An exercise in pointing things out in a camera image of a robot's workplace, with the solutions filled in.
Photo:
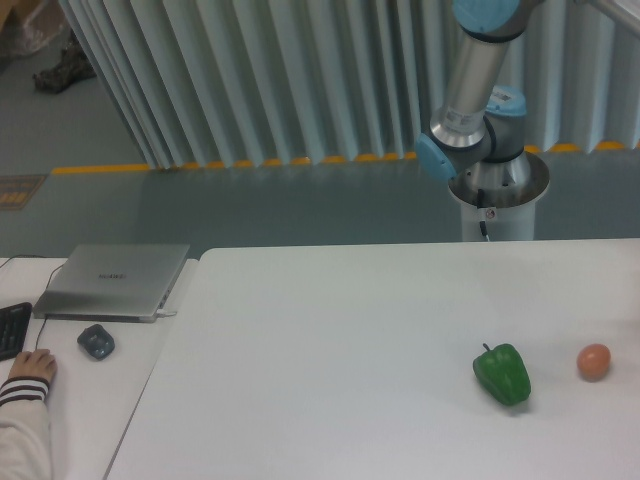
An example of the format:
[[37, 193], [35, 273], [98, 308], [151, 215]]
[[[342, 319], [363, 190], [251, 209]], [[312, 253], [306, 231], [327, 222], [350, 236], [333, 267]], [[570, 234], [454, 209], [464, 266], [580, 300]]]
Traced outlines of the person's hand on mouse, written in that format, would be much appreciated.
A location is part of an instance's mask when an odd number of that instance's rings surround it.
[[37, 378], [51, 383], [57, 373], [55, 356], [49, 349], [37, 349], [33, 352], [19, 353], [9, 370], [7, 379], [22, 377]]

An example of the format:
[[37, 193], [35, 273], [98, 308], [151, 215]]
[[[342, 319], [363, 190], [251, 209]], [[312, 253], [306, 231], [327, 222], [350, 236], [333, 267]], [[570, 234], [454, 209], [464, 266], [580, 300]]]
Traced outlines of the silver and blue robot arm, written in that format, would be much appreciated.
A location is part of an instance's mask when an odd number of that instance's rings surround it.
[[636, 1], [455, 1], [461, 33], [442, 106], [416, 141], [449, 181], [525, 144], [639, 144]]

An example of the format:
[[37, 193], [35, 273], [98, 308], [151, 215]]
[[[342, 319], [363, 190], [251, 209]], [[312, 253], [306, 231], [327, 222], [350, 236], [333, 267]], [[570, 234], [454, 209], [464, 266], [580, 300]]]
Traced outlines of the white sleeved forearm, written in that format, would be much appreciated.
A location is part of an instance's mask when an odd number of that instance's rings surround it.
[[1, 386], [1, 478], [52, 479], [50, 384], [38, 377], [8, 379]]

